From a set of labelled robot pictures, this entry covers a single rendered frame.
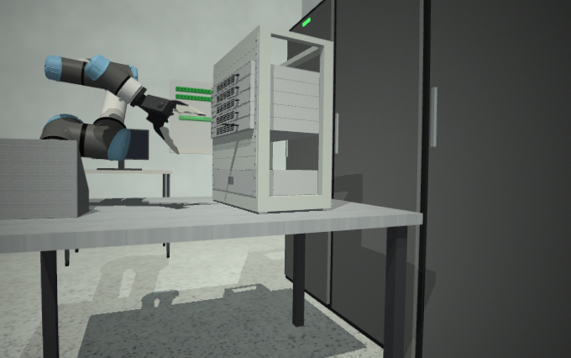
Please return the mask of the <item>white server rack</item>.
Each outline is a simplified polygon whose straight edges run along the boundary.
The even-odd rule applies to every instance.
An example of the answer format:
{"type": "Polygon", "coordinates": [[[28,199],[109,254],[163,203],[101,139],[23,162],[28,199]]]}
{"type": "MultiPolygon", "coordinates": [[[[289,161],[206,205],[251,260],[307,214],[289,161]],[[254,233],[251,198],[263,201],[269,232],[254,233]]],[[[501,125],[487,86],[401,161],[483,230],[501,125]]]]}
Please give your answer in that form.
{"type": "Polygon", "coordinates": [[[260,24],[213,66],[211,139],[213,201],[330,210],[333,42],[260,24]],[[273,65],[271,37],[312,47],[273,65]],[[294,68],[318,55],[320,73],[294,68]],[[317,135],[318,171],[273,170],[273,142],[317,135]]]}

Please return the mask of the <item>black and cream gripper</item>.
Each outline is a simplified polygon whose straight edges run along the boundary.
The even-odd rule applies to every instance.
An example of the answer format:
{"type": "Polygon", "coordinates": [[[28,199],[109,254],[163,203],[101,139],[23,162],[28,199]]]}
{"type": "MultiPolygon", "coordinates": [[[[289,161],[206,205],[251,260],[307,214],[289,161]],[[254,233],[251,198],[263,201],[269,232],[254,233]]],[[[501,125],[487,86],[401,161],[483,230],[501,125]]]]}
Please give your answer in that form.
{"type": "MultiPolygon", "coordinates": [[[[142,87],[141,90],[138,92],[138,94],[135,96],[134,100],[130,103],[130,105],[132,107],[135,106],[139,106],[140,104],[143,102],[143,100],[145,99],[145,95],[143,94],[147,89],[145,87],[142,87]],[[143,94],[143,95],[142,95],[143,94]],[[142,96],[142,97],[141,97],[142,96]],[[136,104],[135,104],[136,103],[136,104]]],[[[173,112],[173,108],[174,111],[176,111],[177,113],[195,113],[197,115],[201,115],[201,116],[206,116],[206,114],[204,114],[203,112],[183,103],[177,100],[171,100],[174,105],[171,108],[171,110],[169,111],[169,113],[166,116],[157,114],[157,113],[151,113],[149,111],[145,111],[146,113],[149,114],[149,116],[146,118],[147,120],[149,120],[152,124],[153,127],[155,129],[155,132],[164,140],[164,142],[177,154],[179,155],[178,149],[177,147],[174,145],[173,140],[170,138],[169,136],[169,130],[168,128],[162,126],[164,125],[164,122],[168,123],[168,118],[171,115],[174,115],[173,112]],[[150,119],[151,118],[151,119],[150,119]]],[[[140,107],[141,108],[141,107],[140,107]]]]}

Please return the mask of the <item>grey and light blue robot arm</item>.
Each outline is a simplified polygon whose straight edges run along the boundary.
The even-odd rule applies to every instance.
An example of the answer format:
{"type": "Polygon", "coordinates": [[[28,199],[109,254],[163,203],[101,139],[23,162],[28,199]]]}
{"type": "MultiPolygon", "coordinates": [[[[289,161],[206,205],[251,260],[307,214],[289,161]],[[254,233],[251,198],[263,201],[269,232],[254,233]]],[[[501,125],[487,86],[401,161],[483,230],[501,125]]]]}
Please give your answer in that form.
{"type": "MultiPolygon", "coordinates": [[[[137,82],[137,68],[111,62],[102,55],[77,60],[49,55],[45,60],[45,76],[57,82],[107,90],[100,117],[93,124],[84,124],[74,115],[58,114],[49,119],[39,139],[77,140],[81,157],[122,161],[128,153],[131,136],[124,124],[127,104],[142,88],[137,82]]],[[[148,94],[140,107],[166,116],[173,105],[169,99],[148,94]]]]}

